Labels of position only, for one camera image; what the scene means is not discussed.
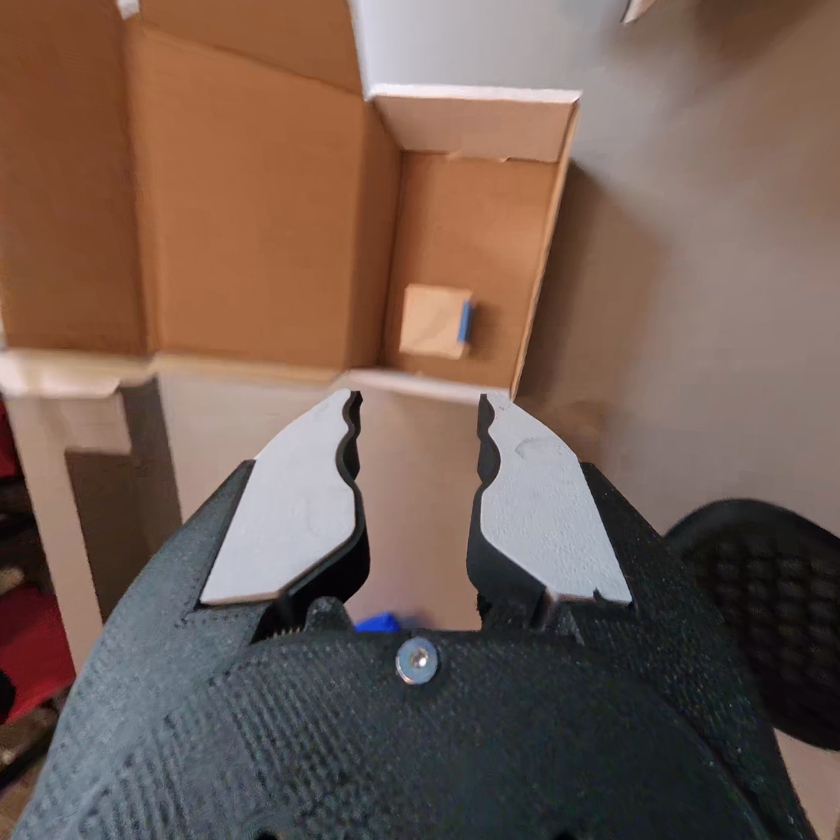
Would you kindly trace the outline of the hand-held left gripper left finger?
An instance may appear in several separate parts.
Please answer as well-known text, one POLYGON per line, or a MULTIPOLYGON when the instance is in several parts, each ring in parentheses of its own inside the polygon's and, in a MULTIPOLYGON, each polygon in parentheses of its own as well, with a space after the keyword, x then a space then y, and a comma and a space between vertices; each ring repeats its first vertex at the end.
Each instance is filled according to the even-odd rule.
POLYGON ((367 581, 361 490, 362 394, 341 389, 282 429, 250 471, 199 598, 266 603, 279 627, 304 624, 321 598, 345 604, 367 581))

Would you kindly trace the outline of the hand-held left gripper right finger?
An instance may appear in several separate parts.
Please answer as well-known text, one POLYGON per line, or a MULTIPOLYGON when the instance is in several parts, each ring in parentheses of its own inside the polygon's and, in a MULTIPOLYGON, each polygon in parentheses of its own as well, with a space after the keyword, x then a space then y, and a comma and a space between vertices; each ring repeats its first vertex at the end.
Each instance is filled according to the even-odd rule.
POLYGON ((466 569, 483 617, 540 627, 561 606, 629 614, 631 588, 573 450, 505 392, 480 396, 477 436, 466 569))

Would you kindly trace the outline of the white cardboard box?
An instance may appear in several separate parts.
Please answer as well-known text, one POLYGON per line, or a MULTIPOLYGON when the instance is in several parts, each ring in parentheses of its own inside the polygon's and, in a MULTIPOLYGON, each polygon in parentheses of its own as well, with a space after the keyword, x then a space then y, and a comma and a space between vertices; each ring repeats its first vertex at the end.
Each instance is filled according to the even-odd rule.
POLYGON ((381 369, 517 394, 579 91, 363 87, 350 2, 2 2, 18 351, 381 369), (468 289, 462 360, 398 349, 468 289))

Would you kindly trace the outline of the grey desk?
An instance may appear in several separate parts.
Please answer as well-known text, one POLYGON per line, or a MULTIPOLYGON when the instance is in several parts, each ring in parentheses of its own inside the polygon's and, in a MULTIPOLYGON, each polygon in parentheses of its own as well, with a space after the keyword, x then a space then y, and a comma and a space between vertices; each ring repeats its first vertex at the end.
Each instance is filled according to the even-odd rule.
MULTIPOLYGON (((202 607, 242 458, 70 650, 31 838, 813 838, 730 628, 658 533, 713 497, 838 532, 838 2, 560 5, 579 116, 517 394, 381 369, 37 351, 362 394, 371 570, 280 627, 202 607), (466 569, 478 404, 581 462, 625 616, 483 617, 466 569), (357 633, 393 613, 400 633, 357 633)), ((2 353, 2 364, 35 351, 2 353)))

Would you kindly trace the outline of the small tan and blue block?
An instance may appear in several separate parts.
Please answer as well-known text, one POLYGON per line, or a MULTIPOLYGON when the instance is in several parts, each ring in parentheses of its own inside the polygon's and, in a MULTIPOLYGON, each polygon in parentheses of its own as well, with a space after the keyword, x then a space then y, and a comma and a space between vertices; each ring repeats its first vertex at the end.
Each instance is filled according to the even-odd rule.
POLYGON ((404 292, 398 349, 458 361, 470 350, 476 304, 471 290, 410 284, 404 292))

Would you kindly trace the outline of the black mesh pad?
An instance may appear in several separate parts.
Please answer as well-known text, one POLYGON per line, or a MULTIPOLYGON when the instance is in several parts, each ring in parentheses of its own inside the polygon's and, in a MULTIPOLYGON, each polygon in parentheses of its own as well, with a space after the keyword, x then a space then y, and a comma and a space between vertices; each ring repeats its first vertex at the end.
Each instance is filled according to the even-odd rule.
POLYGON ((754 499, 713 501, 665 540, 714 603, 773 726, 839 750, 839 538, 754 499))

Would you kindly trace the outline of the red object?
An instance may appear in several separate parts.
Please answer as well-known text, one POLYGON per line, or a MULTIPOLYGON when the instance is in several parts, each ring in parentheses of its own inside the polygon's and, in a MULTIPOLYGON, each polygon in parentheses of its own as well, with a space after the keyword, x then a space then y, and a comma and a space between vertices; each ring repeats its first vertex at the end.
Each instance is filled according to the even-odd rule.
POLYGON ((1 721, 70 686, 76 672, 5 404, 1 405, 1 721))

